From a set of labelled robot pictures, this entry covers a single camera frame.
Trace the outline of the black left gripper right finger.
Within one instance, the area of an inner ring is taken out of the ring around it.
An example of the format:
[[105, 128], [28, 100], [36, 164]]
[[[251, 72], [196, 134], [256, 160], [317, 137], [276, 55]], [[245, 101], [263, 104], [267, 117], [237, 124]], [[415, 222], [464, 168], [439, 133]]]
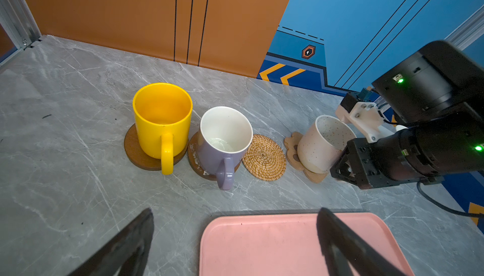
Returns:
[[407, 275], [344, 223], [330, 209], [321, 208], [316, 230], [325, 266], [317, 275]]

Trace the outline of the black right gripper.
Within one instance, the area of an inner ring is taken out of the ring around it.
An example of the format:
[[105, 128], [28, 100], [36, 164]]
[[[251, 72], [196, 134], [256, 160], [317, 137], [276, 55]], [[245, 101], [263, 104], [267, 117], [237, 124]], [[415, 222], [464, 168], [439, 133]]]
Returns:
[[375, 143], [365, 138], [350, 140], [331, 167], [330, 175], [361, 190], [418, 182], [420, 173], [403, 154], [400, 136], [395, 133]]

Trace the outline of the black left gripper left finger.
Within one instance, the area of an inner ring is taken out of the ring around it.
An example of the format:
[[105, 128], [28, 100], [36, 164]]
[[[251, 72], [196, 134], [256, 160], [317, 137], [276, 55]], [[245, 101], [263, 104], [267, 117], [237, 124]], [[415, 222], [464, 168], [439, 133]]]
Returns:
[[143, 275], [154, 233], [154, 216], [143, 210], [71, 275]]

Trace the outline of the plain brown wooden coaster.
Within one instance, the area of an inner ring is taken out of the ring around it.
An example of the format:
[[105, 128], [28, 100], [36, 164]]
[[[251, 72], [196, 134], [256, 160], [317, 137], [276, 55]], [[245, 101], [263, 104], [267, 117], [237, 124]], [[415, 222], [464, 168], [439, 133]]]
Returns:
[[140, 169], [147, 171], [162, 171], [160, 159], [147, 155], [139, 143], [136, 125], [133, 124], [124, 137], [124, 149], [129, 161]]

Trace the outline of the cork paw print coaster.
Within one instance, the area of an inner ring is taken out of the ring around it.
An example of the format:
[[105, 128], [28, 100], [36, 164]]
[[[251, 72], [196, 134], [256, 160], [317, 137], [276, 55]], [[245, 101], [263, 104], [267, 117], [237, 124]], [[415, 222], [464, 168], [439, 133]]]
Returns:
[[321, 183], [324, 181], [328, 173], [314, 173], [303, 166], [299, 160], [297, 154], [297, 146], [302, 139], [302, 134], [299, 132], [293, 132], [291, 137], [286, 137], [284, 139], [284, 145], [287, 150], [286, 158], [289, 164], [296, 170], [302, 171], [309, 181], [313, 183]]

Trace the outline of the rattan woven round coaster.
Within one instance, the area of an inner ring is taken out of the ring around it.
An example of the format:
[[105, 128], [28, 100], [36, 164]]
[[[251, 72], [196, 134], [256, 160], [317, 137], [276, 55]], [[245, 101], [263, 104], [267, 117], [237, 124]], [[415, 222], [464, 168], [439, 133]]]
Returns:
[[252, 143], [242, 162], [250, 174], [263, 181], [280, 179], [286, 171], [287, 164], [282, 148], [261, 134], [253, 135]]

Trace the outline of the glossy brown wooden coaster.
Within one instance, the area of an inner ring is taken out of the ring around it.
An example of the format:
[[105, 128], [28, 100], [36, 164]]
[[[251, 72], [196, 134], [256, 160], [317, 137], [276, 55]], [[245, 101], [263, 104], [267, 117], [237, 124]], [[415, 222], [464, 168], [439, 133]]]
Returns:
[[214, 147], [204, 138], [201, 131], [196, 132], [189, 141], [188, 157], [190, 166], [199, 176], [217, 181], [221, 190], [230, 190], [234, 185], [234, 175], [241, 164], [243, 151], [228, 151], [222, 141], [222, 149]]

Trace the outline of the yellow mug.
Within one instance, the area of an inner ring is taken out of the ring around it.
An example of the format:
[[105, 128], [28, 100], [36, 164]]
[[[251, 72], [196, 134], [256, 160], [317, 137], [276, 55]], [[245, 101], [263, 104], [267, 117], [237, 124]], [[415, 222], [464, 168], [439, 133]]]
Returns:
[[175, 157], [189, 142], [194, 108], [190, 95], [174, 84], [153, 83], [136, 92], [132, 107], [141, 149], [160, 160], [163, 175], [171, 175]]

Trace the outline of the white mug purple handle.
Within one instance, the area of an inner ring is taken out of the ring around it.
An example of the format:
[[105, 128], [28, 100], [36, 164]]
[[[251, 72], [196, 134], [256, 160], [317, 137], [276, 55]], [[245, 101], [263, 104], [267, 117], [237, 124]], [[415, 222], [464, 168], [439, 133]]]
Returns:
[[250, 121], [231, 107], [213, 107], [201, 118], [197, 155], [201, 168], [216, 177], [221, 190], [231, 190], [235, 167], [253, 141]]

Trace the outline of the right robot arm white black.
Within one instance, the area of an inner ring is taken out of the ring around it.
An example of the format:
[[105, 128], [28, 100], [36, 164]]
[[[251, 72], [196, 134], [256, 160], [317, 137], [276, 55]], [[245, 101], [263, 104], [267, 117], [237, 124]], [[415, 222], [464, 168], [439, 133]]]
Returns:
[[400, 130], [367, 91], [346, 94], [337, 117], [362, 134], [345, 143], [330, 175], [360, 189], [483, 170], [483, 68], [449, 42], [433, 41], [373, 82]]

